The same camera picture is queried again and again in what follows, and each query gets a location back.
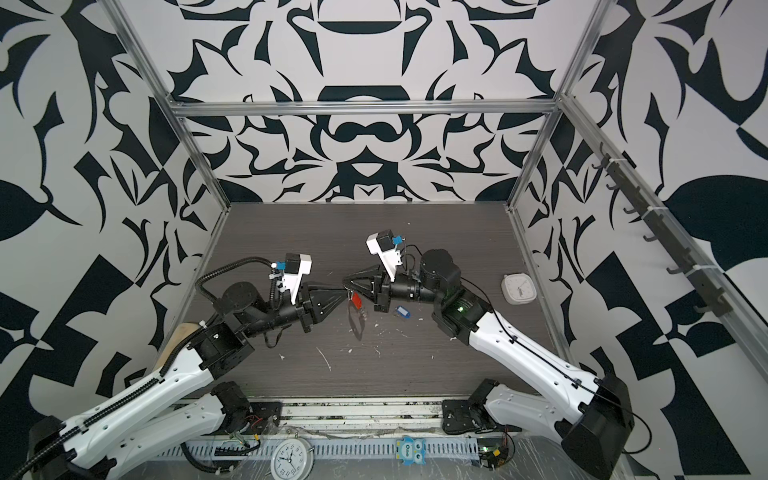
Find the dark wooden table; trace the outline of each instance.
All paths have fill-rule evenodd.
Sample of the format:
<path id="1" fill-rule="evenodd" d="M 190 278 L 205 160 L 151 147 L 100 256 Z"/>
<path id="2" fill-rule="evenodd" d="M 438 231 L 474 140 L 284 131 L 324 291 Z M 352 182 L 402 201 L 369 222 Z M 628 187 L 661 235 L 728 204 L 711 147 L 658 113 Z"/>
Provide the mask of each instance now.
<path id="1" fill-rule="evenodd" d="M 304 278 L 340 285 L 345 275 L 378 263 L 366 238 L 387 229 L 422 252 L 447 249 L 462 275 L 510 322 L 554 351 L 538 301 L 512 306 L 502 295 L 503 275 L 526 268 L 501 203 L 235 204 L 207 269 L 252 255 L 283 260 L 286 253 L 308 253 L 312 273 Z M 266 297 L 268 273 L 250 264 L 206 287 L 220 295 L 231 283 L 248 280 Z M 409 319 L 394 313 L 401 304 Z M 256 352 L 222 380 L 236 381 L 246 395 L 269 397 L 469 395 L 485 378 L 532 392 L 490 357 L 450 340 L 432 320 L 430 305 L 393 300 L 390 313 L 373 312 L 367 300 L 363 305 L 368 316 L 362 340 L 350 330 L 344 303 L 311 333 L 300 326 L 287 329 L 275 349 L 267 349 L 261 337 L 251 339 Z M 184 321 L 196 323 L 212 313 L 196 294 Z"/>

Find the white scrap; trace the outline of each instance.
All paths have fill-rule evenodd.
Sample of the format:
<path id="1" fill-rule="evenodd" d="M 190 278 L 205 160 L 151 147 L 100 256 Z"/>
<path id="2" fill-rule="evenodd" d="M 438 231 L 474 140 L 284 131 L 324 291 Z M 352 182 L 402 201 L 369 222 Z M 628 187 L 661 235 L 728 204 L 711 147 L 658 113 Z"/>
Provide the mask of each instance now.
<path id="1" fill-rule="evenodd" d="M 328 371 L 330 372 L 331 371 L 331 364 L 328 363 L 328 359 L 326 358 L 325 355 L 323 355 L 323 360 L 326 361 L 326 365 L 328 366 Z"/>

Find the red key tag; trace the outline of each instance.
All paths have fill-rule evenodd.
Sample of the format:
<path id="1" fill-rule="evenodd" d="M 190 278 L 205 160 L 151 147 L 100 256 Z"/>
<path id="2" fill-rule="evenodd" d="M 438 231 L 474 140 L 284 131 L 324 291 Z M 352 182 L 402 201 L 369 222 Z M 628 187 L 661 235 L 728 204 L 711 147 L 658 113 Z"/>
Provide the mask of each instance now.
<path id="1" fill-rule="evenodd" d="M 362 300 L 360 299 L 360 295 L 357 294 L 357 292 L 352 294 L 352 303 L 355 305 L 355 308 L 360 310 L 360 307 L 362 306 Z"/>

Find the patterned panel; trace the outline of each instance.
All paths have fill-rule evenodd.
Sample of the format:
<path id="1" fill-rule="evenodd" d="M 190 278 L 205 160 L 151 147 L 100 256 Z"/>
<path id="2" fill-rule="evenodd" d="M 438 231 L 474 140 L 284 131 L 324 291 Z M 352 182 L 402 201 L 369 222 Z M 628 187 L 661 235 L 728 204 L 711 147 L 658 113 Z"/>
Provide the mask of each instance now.
<path id="1" fill-rule="evenodd" d="M 0 476 L 157 356 L 220 209 L 93 0 L 0 0 Z"/>
<path id="2" fill-rule="evenodd" d="M 574 92 L 765 317 L 768 2 L 620 0 Z"/>
<path id="3" fill-rule="evenodd" d="M 194 118 L 232 201 L 506 200 L 543 114 Z"/>
<path id="4" fill-rule="evenodd" d="M 188 101 L 552 98 L 595 0 L 125 0 Z"/>
<path id="5" fill-rule="evenodd" d="M 650 478 L 765 478 L 768 384 L 650 235 L 567 119 L 545 148 L 518 208 L 525 236 L 559 304 L 558 328 L 576 360 L 602 376 L 614 372 L 633 410 L 653 432 L 632 455 Z M 626 449 L 648 432 L 636 422 Z"/>

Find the black and white patterned wall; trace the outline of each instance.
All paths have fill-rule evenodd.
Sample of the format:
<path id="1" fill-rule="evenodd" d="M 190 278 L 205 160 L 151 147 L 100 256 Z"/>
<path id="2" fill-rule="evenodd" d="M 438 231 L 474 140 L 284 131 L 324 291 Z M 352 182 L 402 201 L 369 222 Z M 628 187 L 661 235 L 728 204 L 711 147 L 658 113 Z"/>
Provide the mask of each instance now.
<path id="1" fill-rule="evenodd" d="M 188 121 L 231 201 L 506 200 L 542 114 Z"/>
<path id="2" fill-rule="evenodd" d="M 152 367 L 220 215 L 94 0 L 0 0 L 0 437 Z"/>
<path id="3" fill-rule="evenodd" d="M 677 219 L 768 314 L 766 54 L 761 1 L 619 0 L 575 89 Z M 568 120 L 545 149 L 519 213 L 559 304 L 571 351 L 629 385 L 650 423 L 640 478 L 765 478 L 768 384 Z M 627 450 L 642 447 L 638 423 Z"/>
<path id="4" fill-rule="evenodd" d="M 178 101 L 552 98 L 594 0 L 130 0 Z M 190 123 L 232 201 L 506 200 L 541 115 Z"/>

